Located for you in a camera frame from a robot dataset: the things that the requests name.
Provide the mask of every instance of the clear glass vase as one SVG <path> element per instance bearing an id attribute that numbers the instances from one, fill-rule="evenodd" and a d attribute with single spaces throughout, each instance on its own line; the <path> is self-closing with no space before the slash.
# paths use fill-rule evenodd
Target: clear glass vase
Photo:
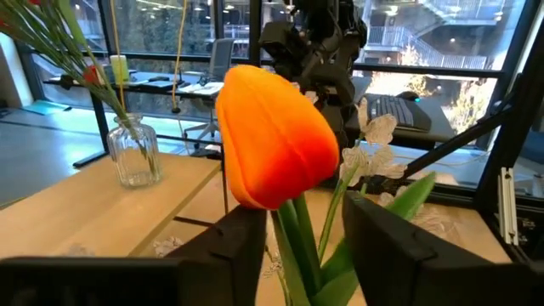
<path id="1" fill-rule="evenodd" d="M 126 119 L 116 117 L 119 126 L 108 133 L 117 177 L 128 188 L 154 184 L 162 175 L 155 130 L 142 124 L 141 120 L 140 114 L 127 114 Z"/>

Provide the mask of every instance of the black keyboard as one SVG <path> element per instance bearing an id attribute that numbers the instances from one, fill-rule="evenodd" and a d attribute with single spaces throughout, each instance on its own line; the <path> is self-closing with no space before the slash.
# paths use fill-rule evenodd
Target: black keyboard
<path id="1" fill-rule="evenodd" d="M 399 128 L 428 132 L 431 130 L 431 118 L 416 102 L 389 95 L 380 95 L 368 101 L 368 116 L 374 119 L 385 114 L 397 118 Z"/>

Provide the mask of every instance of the ceiling light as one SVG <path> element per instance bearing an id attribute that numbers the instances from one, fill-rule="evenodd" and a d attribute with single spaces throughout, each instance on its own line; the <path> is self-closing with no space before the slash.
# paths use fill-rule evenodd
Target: ceiling light
<path id="1" fill-rule="evenodd" d="M 139 3 L 147 3 L 147 4 L 151 4 L 151 5 L 158 5 L 159 8 L 161 8 L 161 9 L 179 9 L 179 10 L 182 9 L 182 8 L 179 7 L 179 6 L 173 6 L 173 5 L 168 5 L 168 4 L 156 3 L 156 2 L 148 1 L 148 0 L 136 0 L 136 2 L 139 2 Z"/>

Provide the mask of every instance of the office chair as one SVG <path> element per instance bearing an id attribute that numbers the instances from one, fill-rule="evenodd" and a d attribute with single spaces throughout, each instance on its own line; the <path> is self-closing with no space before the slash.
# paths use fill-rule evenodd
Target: office chair
<path id="1" fill-rule="evenodd" d="M 208 82 L 222 82 L 224 76 L 230 68 L 230 60 L 232 59 L 232 51 L 235 46 L 235 40 L 232 38 L 220 38 L 213 42 L 212 58 L 210 59 L 210 71 L 208 73 L 191 73 L 199 75 L 202 79 L 206 79 Z M 189 127 L 185 129 L 184 137 L 188 138 L 187 133 L 190 131 L 200 131 L 202 133 L 197 139 L 202 139 L 208 133 L 214 137 L 215 132 L 219 130 L 218 125 L 213 119 L 213 110 L 215 109 L 215 101 L 204 101 L 202 99 L 191 99 L 190 103 L 200 111 L 210 112 L 210 122 L 198 125 L 196 127 Z"/>

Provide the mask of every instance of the tulip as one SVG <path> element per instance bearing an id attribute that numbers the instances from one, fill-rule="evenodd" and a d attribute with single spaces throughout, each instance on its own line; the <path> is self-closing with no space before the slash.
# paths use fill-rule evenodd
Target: tulip
<path id="1" fill-rule="evenodd" d="M 98 75 L 96 73 L 96 67 L 94 65 L 91 65 L 87 67 L 87 69 L 85 69 L 85 71 L 83 72 L 83 78 L 85 79 L 85 81 L 91 84 L 100 84 Z"/>
<path id="2" fill-rule="evenodd" d="M 337 168 L 325 118 L 281 76 L 232 68 L 216 107 L 230 189 L 241 205 L 278 209 Z"/>

